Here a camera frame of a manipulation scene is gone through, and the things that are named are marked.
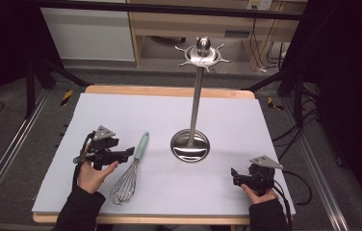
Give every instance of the whisk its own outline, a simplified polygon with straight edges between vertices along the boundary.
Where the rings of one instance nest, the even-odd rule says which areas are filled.
[[[137,164],[142,158],[149,136],[148,132],[144,133],[140,140],[136,155],[134,156],[133,163],[117,180],[110,192],[110,199],[116,205],[122,205],[129,202],[136,191]]]

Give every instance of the hand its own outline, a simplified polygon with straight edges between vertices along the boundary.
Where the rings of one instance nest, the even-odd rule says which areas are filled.
[[[245,191],[245,193],[247,194],[247,197],[249,197],[250,202],[252,204],[259,204],[262,202],[266,202],[269,200],[274,200],[274,199],[279,198],[279,196],[272,189],[266,190],[266,193],[264,195],[259,196],[259,195],[257,195],[256,191],[253,191],[250,187],[248,187],[245,184],[242,184],[241,188]]]
[[[80,168],[78,186],[82,188],[82,190],[94,194],[104,179],[112,173],[117,166],[118,162],[114,162],[105,169],[96,170],[91,166],[90,161],[85,161]]]

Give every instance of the black sleeve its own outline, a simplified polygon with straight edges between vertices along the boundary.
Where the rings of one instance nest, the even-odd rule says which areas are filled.
[[[254,204],[249,207],[250,231],[289,230],[283,207],[278,199]]]
[[[53,231],[89,230],[96,227],[96,218],[106,198],[99,192],[90,194],[74,186],[58,215]]]

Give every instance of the wooden edge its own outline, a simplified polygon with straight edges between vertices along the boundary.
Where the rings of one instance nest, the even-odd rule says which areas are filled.
[[[189,88],[163,88],[163,87],[139,87],[139,86],[101,86],[92,85],[86,88],[85,93],[106,94],[132,94],[132,95],[156,95],[156,96],[194,96],[194,89]],[[213,98],[246,98],[255,99],[253,92],[249,90],[222,90],[202,89],[202,97]]]
[[[34,221],[38,223],[56,223],[57,214],[33,215]],[[249,218],[226,218],[226,217],[125,217],[125,216],[99,216],[96,219],[99,224],[211,224],[211,225],[247,225]]]

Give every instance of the wall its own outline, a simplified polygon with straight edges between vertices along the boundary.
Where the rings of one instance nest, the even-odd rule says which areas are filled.
[[[135,61],[128,13],[41,10],[63,60]]]

